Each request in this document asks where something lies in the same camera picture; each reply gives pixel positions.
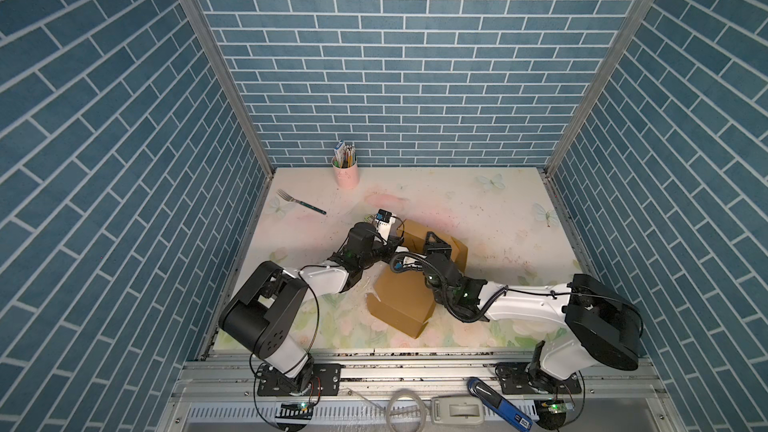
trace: beige power switch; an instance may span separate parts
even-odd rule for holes
[[[440,425],[480,425],[485,421],[485,408],[472,396],[432,399],[432,422]]]

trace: pencil cup with pencils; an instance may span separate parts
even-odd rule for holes
[[[357,169],[357,154],[355,147],[348,146],[344,141],[340,141],[334,149],[333,175],[336,177],[336,184],[340,188],[355,188],[360,182],[360,174]]]

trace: brick wall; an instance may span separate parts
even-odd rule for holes
[[[768,430],[768,0],[656,0],[556,180],[689,430]]]
[[[278,166],[542,166],[631,1],[200,3]]]
[[[0,430],[144,430],[263,173],[177,0],[0,0]]]

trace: brown cardboard box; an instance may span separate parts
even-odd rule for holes
[[[464,272],[467,265],[467,246],[455,237],[411,220],[406,220],[405,231],[399,228],[398,232],[403,232],[403,245],[416,253],[422,252],[427,232],[434,232],[451,245],[451,260]],[[436,305],[432,291],[424,283],[424,274],[419,271],[396,274],[387,267],[379,275],[373,290],[376,295],[366,296],[368,312],[397,330],[418,338],[427,326]]]

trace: fork handle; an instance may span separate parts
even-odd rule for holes
[[[321,208],[317,208],[317,207],[315,207],[315,206],[311,206],[310,204],[308,204],[308,203],[306,203],[306,202],[302,202],[301,200],[297,200],[297,201],[296,201],[296,203],[297,203],[297,204],[301,204],[301,205],[302,205],[302,206],[304,206],[304,207],[307,207],[307,208],[311,208],[311,209],[312,209],[313,211],[315,211],[315,212],[320,212],[320,213],[321,213],[321,214],[323,214],[324,216],[327,216],[327,215],[328,215],[328,214],[326,213],[326,211],[322,210]]]

